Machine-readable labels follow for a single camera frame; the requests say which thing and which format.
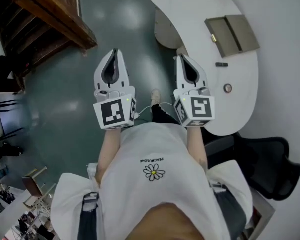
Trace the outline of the person's left forearm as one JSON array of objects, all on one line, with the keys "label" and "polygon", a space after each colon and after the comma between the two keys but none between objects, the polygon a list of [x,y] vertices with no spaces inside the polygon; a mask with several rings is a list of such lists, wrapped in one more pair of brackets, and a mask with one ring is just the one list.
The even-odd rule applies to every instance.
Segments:
[{"label": "person's left forearm", "polygon": [[100,150],[98,165],[95,173],[95,179],[99,185],[101,184],[102,178],[108,167],[120,150],[121,133],[122,130],[120,128],[105,131],[104,140]]}]

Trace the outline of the brown seat chair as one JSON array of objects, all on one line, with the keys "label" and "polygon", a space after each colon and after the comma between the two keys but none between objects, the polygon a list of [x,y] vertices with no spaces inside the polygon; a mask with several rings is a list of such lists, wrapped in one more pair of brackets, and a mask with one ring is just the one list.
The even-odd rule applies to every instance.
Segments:
[{"label": "brown seat chair", "polygon": [[[27,175],[23,176],[21,178],[22,183],[24,184],[26,190],[29,192],[30,197],[23,202],[23,205],[29,210],[35,210],[38,205],[54,190],[54,188],[57,186],[56,183],[54,183],[46,192],[42,191],[42,188],[46,185],[45,183],[40,187],[36,181],[36,178],[40,176],[42,173],[48,170],[48,167],[45,166],[41,170],[38,170],[35,168]],[[33,204],[28,204],[28,201],[32,198],[36,198]]]}]

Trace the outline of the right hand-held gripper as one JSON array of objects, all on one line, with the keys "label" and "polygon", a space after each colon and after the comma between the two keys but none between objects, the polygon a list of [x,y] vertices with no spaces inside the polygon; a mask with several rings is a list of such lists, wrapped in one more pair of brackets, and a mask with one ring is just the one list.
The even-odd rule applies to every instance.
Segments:
[{"label": "right hand-held gripper", "polygon": [[[206,88],[206,72],[194,59],[183,54],[176,57],[175,80],[178,89],[173,92],[173,107],[179,123],[185,128],[202,128],[215,120],[215,97]],[[184,90],[186,87],[199,89]]]}]

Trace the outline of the white curved table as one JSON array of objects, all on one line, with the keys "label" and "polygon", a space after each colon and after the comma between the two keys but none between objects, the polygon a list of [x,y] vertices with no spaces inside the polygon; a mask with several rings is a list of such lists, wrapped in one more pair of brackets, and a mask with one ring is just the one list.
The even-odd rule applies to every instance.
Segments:
[{"label": "white curved table", "polygon": [[[222,58],[205,24],[206,19],[239,15],[232,0],[151,0],[172,22],[188,52],[207,75],[215,97],[216,118],[206,125],[215,136],[240,131],[250,120],[257,101],[259,65],[256,51]],[[228,67],[216,67],[228,63]],[[225,93],[224,85],[232,92]]]}]

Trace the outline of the grey table pedestal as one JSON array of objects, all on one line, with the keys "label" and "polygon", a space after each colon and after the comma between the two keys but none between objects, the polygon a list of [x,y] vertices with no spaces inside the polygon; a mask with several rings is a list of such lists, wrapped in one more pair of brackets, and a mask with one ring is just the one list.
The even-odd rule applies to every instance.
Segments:
[{"label": "grey table pedestal", "polygon": [[184,45],[172,22],[158,7],[155,8],[154,35],[168,49],[177,50]]}]

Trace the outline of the cluttered white desk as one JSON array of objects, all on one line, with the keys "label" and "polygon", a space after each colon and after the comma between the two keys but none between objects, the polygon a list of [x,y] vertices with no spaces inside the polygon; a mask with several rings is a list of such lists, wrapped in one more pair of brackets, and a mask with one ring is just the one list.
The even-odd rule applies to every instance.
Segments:
[{"label": "cluttered white desk", "polygon": [[51,205],[46,203],[46,199],[55,188],[56,184],[53,184],[50,189],[44,190],[42,197],[32,196],[28,190],[17,189],[19,193],[16,199],[0,213],[0,240],[26,212],[37,211],[49,217]]}]

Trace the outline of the person's right forearm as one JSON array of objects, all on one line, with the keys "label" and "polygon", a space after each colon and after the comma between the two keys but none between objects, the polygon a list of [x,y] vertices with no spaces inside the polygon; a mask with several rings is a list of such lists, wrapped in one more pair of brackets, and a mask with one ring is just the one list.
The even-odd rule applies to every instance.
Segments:
[{"label": "person's right forearm", "polygon": [[208,158],[200,127],[187,128],[187,150],[203,170],[207,171]]}]

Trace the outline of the black trousers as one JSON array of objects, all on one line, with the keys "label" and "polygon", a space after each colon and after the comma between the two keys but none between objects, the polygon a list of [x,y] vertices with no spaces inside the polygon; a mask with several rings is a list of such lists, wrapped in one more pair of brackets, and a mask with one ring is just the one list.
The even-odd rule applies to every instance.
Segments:
[{"label": "black trousers", "polygon": [[151,112],[153,123],[180,125],[180,123],[163,110],[159,104],[153,105],[151,107]]}]

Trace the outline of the white shelf unit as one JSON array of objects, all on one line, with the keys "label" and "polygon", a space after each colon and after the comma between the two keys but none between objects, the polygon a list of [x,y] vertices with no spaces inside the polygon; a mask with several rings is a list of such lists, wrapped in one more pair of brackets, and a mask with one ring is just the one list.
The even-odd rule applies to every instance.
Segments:
[{"label": "white shelf unit", "polygon": [[237,240],[260,240],[260,235],[276,211],[259,192],[253,188],[250,190],[253,198],[253,214]]}]

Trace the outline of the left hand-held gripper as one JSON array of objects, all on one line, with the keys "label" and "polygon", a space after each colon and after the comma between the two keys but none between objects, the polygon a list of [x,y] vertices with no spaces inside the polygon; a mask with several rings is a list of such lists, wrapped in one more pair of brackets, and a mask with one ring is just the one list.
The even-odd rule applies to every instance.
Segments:
[{"label": "left hand-held gripper", "polygon": [[102,130],[134,126],[137,106],[136,89],[129,84],[124,55],[120,49],[112,49],[100,61],[94,72],[96,103],[93,108]]}]

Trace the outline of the black office chair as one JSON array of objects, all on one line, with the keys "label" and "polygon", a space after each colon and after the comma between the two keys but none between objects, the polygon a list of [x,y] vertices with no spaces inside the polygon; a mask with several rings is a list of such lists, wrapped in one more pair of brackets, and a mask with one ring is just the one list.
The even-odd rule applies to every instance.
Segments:
[{"label": "black office chair", "polygon": [[288,199],[300,179],[300,164],[290,160],[283,137],[244,138],[239,133],[214,137],[205,144],[210,168],[236,161],[250,187],[264,198]]}]

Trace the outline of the person's left beige shoe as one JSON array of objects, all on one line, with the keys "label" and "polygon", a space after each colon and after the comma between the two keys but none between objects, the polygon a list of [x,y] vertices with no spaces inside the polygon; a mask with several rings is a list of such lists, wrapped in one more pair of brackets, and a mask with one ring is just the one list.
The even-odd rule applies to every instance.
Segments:
[{"label": "person's left beige shoe", "polygon": [[151,107],[161,104],[161,92],[154,89],[151,93]]}]

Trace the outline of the white daisy print T-shirt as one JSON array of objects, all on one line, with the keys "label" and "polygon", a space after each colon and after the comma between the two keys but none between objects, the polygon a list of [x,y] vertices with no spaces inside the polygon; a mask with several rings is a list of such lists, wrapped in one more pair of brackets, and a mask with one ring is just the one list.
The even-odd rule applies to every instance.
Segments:
[{"label": "white daisy print T-shirt", "polygon": [[96,181],[64,173],[51,222],[60,240],[237,240],[253,198],[235,160],[207,171],[180,125],[145,123],[121,131],[120,149]]}]

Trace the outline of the wooden staircase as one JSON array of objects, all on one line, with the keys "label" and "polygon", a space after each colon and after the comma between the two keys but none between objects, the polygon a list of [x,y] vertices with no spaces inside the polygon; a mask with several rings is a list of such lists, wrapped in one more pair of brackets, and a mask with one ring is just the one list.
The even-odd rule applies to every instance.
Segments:
[{"label": "wooden staircase", "polygon": [[26,60],[24,78],[69,46],[89,50],[97,39],[80,15],[80,0],[0,0],[0,44],[7,56]]}]

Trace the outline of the grey gift box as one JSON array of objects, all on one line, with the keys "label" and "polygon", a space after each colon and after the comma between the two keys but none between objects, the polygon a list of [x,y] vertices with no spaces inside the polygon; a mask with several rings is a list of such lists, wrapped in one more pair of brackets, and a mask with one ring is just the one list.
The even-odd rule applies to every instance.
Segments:
[{"label": "grey gift box", "polygon": [[257,37],[243,14],[208,18],[205,25],[222,58],[260,48]]}]

